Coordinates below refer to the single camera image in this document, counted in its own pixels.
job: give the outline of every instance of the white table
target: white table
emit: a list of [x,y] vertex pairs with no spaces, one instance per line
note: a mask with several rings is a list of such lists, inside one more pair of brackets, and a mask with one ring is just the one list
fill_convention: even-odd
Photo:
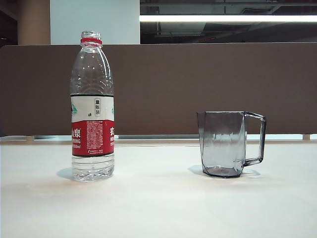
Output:
[[[116,142],[114,176],[71,180],[70,142],[1,142],[1,237],[316,238],[317,142],[268,142],[240,178],[197,141]],[[257,154],[258,145],[248,145]]]

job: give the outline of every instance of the mug handle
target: mug handle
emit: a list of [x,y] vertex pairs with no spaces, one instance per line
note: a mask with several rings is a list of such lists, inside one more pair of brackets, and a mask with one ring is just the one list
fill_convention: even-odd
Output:
[[245,166],[255,165],[258,163],[261,163],[263,160],[263,154],[264,154],[264,142],[265,142],[265,131],[266,131],[266,118],[262,115],[251,113],[251,112],[245,112],[245,116],[257,118],[261,121],[261,134],[260,134],[260,150],[259,150],[259,156],[257,158],[249,158],[246,159],[244,163]]

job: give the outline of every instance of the brown partition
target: brown partition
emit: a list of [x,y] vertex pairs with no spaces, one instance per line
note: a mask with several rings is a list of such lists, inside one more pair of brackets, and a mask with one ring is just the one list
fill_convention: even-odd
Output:
[[[80,46],[0,49],[0,130],[70,134],[69,79]],[[197,134],[196,111],[247,110],[268,133],[317,132],[317,44],[105,45],[116,134]],[[251,124],[250,133],[259,125]]]

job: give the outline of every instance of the bottle label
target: bottle label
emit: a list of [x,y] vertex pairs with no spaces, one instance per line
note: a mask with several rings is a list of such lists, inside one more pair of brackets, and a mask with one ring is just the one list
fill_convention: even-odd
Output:
[[72,95],[72,154],[101,156],[114,151],[113,96]]

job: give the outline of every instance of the ceiling light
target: ceiling light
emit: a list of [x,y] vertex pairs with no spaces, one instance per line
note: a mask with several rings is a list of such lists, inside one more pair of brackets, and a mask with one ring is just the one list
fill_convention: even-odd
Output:
[[140,15],[140,22],[317,22],[317,15]]

